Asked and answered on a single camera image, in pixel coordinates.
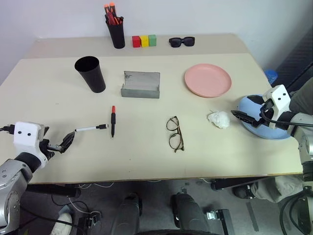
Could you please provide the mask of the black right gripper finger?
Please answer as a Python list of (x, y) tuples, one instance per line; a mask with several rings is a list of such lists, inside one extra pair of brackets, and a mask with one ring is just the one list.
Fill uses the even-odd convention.
[(247, 113), (244, 113), (242, 111), (238, 111), (238, 110), (231, 110), (231, 113), (233, 116), (235, 116), (236, 118), (238, 118), (239, 120), (250, 124), (253, 127), (258, 127), (258, 121), (249, 116)]
[(260, 95), (249, 95), (247, 96), (247, 98), (251, 100), (252, 102), (259, 104), (259, 105), (263, 105), (265, 103), (263, 97)]

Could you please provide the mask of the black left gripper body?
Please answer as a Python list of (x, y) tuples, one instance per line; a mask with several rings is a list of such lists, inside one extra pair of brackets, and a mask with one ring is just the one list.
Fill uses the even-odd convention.
[(39, 143), (39, 148), (48, 161), (55, 155), (55, 152), (61, 152), (62, 150), (60, 145), (51, 145), (48, 139), (42, 139)]

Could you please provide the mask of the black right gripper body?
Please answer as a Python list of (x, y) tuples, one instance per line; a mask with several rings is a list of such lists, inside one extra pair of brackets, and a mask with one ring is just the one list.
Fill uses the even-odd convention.
[(251, 124), (252, 127), (258, 128), (261, 125), (269, 127), (269, 124), (270, 124), (269, 120), (273, 117), (272, 102), (266, 101), (265, 103), (262, 103), (262, 104), (261, 104), (261, 101), (257, 101), (257, 102), (253, 101), (253, 102), (261, 105), (261, 108), (260, 108), (260, 113), (259, 113), (260, 118), (259, 120), (255, 119), (252, 122)]

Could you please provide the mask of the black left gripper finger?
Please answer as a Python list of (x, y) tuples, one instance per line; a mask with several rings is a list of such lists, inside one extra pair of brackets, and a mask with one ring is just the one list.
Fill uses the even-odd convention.
[(75, 137), (75, 131), (67, 134), (64, 137), (64, 147), (69, 147), (72, 144), (74, 137)]
[(69, 136), (65, 136), (61, 144), (59, 144), (59, 152), (64, 153), (69, 147)]

